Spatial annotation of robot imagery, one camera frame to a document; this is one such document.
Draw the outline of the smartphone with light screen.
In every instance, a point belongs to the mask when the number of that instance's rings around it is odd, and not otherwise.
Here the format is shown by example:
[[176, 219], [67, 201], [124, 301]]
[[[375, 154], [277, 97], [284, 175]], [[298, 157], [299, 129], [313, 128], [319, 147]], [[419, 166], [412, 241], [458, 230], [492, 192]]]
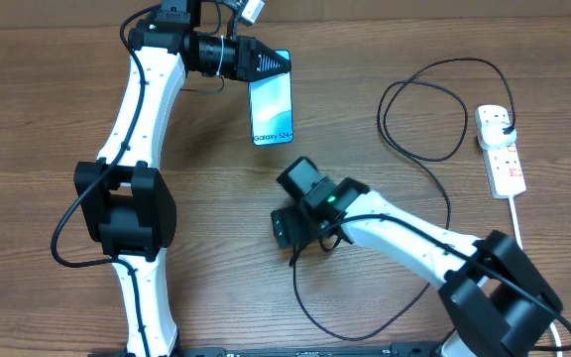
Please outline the smartphone with light screen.
[[249, 84], [251, 139], [256, 146], [291, 143], [293, 109], [291, 72]]

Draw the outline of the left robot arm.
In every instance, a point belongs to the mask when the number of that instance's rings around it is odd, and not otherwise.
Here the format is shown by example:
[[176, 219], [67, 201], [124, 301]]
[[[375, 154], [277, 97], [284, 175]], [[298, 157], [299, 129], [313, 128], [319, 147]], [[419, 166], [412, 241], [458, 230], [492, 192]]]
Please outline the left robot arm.
[[254, 83], [274, 79], [291, 62], [239, 25], [253, 25], [261, 1], [218, 1], [231, 18], [225, 35], [200, 31], [198, 1], [163, 1], [126, 19], [119, 37], [130, 55], [130, 77], [111, 135], [96, 159], [74, 171], [77, 199], [90, 238], [117, 274], [128, 322], [123, 356], [177, 356], [167, 249], [176, 205], [160, 172], [171, 110], [189, 72]]

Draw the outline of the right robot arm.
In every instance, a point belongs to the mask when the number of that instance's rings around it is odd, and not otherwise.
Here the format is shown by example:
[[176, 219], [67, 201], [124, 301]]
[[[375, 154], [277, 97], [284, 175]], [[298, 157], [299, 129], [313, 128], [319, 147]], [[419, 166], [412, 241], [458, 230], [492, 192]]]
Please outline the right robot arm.
[[563, 305], [516, 240], [485, 239], [431, 224], [352, 178], [335, 183], [307, 157], [277, 178], [293, 200], [273, 211], [275, 236], [300, 255], [312, 241], [336, 236], [384, 254], [436, 288], [454, 331], [438, 356], [526, 356]]

